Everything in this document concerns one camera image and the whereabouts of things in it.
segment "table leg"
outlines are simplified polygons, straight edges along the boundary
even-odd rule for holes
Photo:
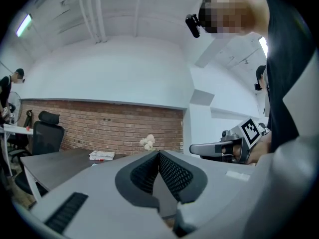
[[[10,162],[9,162],[9,156],[8,156],[8,146],[7,146],[7,134],[6,134],[6,131],[4,131],[4,134],[3,134],[3,137],[4,137],[4,152],[5,152],[5,158],[6,158],[6,162],[8,164],[8,167],[9,167],[9,171],[10,171],[10,175],[12,177],[12,171],[11,171],[11,167],[10,167]]]
[[[30,174],[30,172],[28,171],[28,169],[26,167],[24,167],[24,171],[25,171],[25,175],[26,175],[26,178],[28,180],[28,183],[29,183],[29,186],[30,186],[30,189],[32,191],[32,194],[35,198],[35,200],[37,202],[39,202],[41,200],[41,195],[40,195],[40,192],[38,190],[38,187],[36,186],[36,183],[35,183],[35,179],[34,177]]]

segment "white wall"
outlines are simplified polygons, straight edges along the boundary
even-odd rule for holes
[[[22,68],[27,75],[32,67],[33,59],[19,42],[14,41],[15,38],[15,36],[7,38],[7,41],[0,46],[0,61],[8,68],[0,64],[0,79],[12,74],[18,68]],[[13,84],[11,91],[19,92],[21,87],[21,84]]]
[[[226,68],[211,61],[205,68],[191,66],[190,71],[196,89],[215,95],[211,107],[259,117],[254,93]]]
[[[37,61],[23,99],[82,99],[187,108],[191,76],[181,50],[169,42],[117,36],[83,41]]]
[[[259,119],[256,95],[226,68],[214,61],[205,68],[192,64],[188,67],[194,88],[211,93],[214,98],[210,105],[189,105],[184,116],[184,125],[190,125],[184,128],[184,153],[189,154],[191,144],[220,141],[224,130],[232,129],[247,117]]]

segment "ceiling pipe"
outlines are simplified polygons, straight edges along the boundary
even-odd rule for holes
[[[89,15],[90,15],[90,21],[93,29],[93,36],[96,42],[100,42],[100,38],[98,35],[98,31],[96,29],[96,24],[95,24],[95,19],[94,19],[94,14],[93,14],[93,9],[92,9],[92,0],[86,0]]]
[[[141,3],[141,0],[136,1],[135,14],[134,14],[134,30],[133,30],[134,37],[137,37],[137,34],[138,34],[138,18],[139,18],[139,11],[140,11],[140,3]]]
[[[88,19],[87,19],[86,15],[85,15],[85,11],[84,11],[84,6],[83,6],[82,0],[79,0],[79,3],[80,3],[81,12],[82,12],[82,16],[84,18],[84,22],[86,24],[86,27],[88,28],[88,31],[89,31],[89,34],[90,34],[92,40],[94,40],[94,42],[96,43],[96,40],[94,39],[94,36],[93,36],[92,31],[90,29],[90,25],[89,25]]]
[[[104,29],[104,23],[103,23],[103,17],[102,17],[102,7],[101,7],[101,0],[95,0],[96,2],[96,12],[98,15],[98,23],[99,23],[99,28],[100,28],[100,32],[101,32],[101,37],[102,37],[102,41],[106,42],[107,38],[105,35],[105,29]]]

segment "white desk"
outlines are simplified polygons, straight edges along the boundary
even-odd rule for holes
[[[11,133],[21,133],[21,134],[33,135],[33,129],[30,128],[30,130],[27,131],[25,127],[3,124],[3,127],[0,127],[0,132],[1,133],[3,132],[5,157],[6,157],[6,162],[8,164],[8,167],[9,167],[10,175],[12,177],[12,171],[11,171],[11,167],[10,167],[8,148],[7,148],[6,141],[9,138]]]

